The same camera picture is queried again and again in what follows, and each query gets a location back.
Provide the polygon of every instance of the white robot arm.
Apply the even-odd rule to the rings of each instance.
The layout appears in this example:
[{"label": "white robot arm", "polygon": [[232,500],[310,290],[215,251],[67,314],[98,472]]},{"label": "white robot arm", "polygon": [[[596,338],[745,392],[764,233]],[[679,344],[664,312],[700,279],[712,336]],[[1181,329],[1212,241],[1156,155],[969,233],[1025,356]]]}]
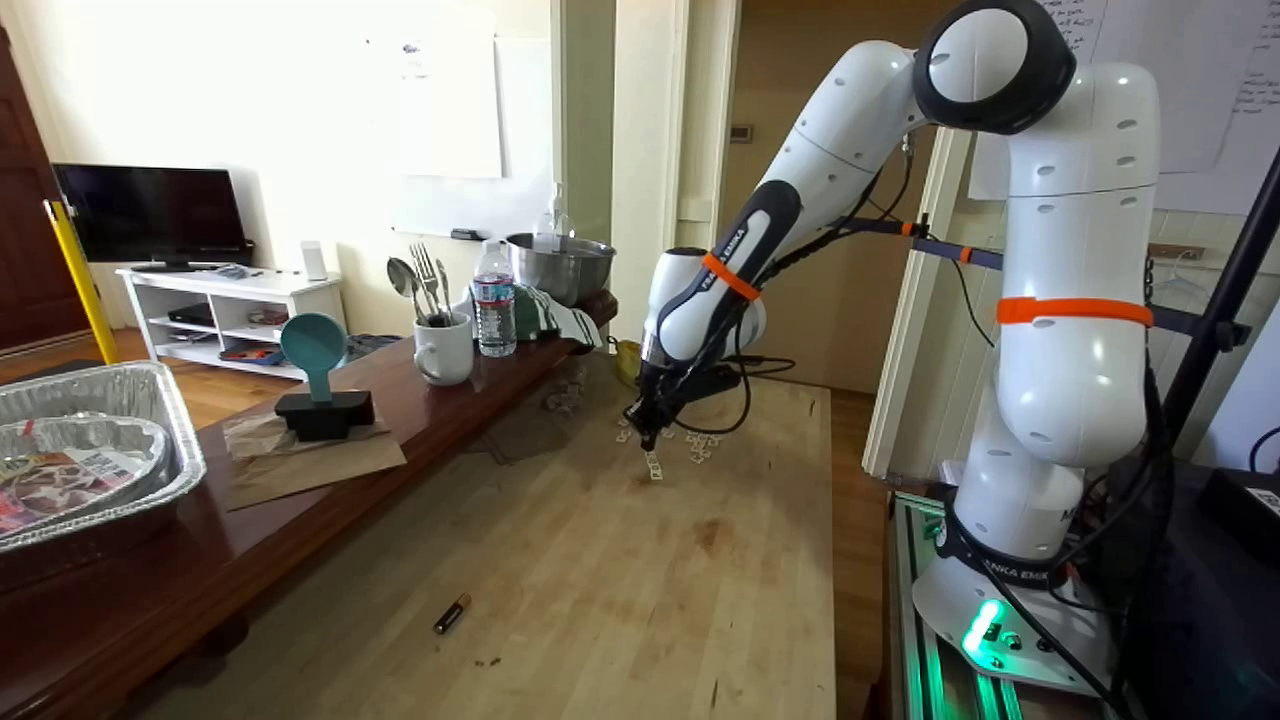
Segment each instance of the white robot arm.
[{"label": "white robot arm", "polygon": [[[920,51],[869,39],[841,55],[726,241],[658,263],[629,420],[648,453],[686,403],[741,381],[730,356],[764,332],[760,285],[859,206],[920,119],[1009,134],[1001,374],[952,518],[963,568],[1047,587],[1082,467],[1146,436],[1156,86],[1142,67],[1076,67],[1037,0],[969,0]],[[955,615],[952,584],[917,591],[930,622]]]}]

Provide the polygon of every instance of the cabinet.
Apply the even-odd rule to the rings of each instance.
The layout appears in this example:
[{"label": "cabinet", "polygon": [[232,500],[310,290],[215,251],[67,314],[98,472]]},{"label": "cabinet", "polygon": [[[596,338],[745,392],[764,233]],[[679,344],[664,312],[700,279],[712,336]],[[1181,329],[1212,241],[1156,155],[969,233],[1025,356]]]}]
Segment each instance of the cabinet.
[{"label": "cabinet", "polygon": [[346,329],[339,279],[249,270],[120,270],[152,361],[215,363],[305,381],[281,353],[288,314],[319,312]]}]

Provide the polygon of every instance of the cup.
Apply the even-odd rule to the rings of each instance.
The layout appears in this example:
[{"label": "cup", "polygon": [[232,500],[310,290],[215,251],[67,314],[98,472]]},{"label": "cup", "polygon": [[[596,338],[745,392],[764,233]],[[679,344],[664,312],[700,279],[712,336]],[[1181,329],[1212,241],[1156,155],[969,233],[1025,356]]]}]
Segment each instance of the cup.
[{"label": "cup", "polygon": [[472,318],[464,312],[438,312],[418,323],[411,363],[428,374],[428,382],[464,382],[472,381]]}]

